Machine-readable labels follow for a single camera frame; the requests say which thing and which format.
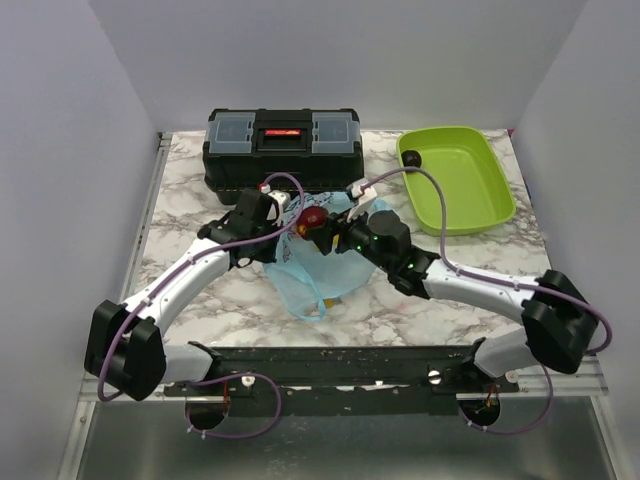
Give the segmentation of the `dark purple fake fruit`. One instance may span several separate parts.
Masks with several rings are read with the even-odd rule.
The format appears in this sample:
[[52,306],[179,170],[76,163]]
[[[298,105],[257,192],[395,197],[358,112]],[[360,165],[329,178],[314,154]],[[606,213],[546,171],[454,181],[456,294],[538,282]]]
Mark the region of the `dark purple fake fruit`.
[[416,150],[406,150],[401,154],[401,160],[405,167],[422,167],[421,154]]

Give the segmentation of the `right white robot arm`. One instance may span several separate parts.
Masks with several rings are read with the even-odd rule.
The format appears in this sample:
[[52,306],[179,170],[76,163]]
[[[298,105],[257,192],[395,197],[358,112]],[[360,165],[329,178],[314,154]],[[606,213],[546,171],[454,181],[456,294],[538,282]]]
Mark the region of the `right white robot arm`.
[[296,230],[324,255],[360,254],[404,295],[455,301],[519,323],[517,331],[472,345],[459,371],[462,384],[474,392],[510,370],[535,364],[576,373],[598,326],[565,274],[548,270],[539,277],[513,277],[450,266],[441,255],[413,245],[409,227],[390,210],[348,219],[312,208]]

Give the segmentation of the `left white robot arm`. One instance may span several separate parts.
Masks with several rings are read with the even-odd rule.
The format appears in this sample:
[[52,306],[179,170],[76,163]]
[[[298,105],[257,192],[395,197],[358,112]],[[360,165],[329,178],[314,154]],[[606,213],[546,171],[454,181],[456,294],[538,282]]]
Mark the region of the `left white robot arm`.
[[103,301],[92,316],[85,371],[137,401],[174,382],[201,395],[214,393],[222,380],[216,353],[193,341],[168,345],[165,336],[214,280],[243,262],[273,262],[289,202],[289,194],[278,190],[242,191],[235,208],[201,226],[153,283],[121,303]]

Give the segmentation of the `red fake fruit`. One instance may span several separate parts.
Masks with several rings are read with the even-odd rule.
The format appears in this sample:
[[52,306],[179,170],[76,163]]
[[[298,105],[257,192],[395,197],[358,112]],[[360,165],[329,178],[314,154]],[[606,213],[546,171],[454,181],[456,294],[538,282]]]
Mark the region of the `red fake fruit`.
[[296,221],[296,232],[305,238],[310,230],[322,227],[327,220],[328,211],[321,206],[306,207]]

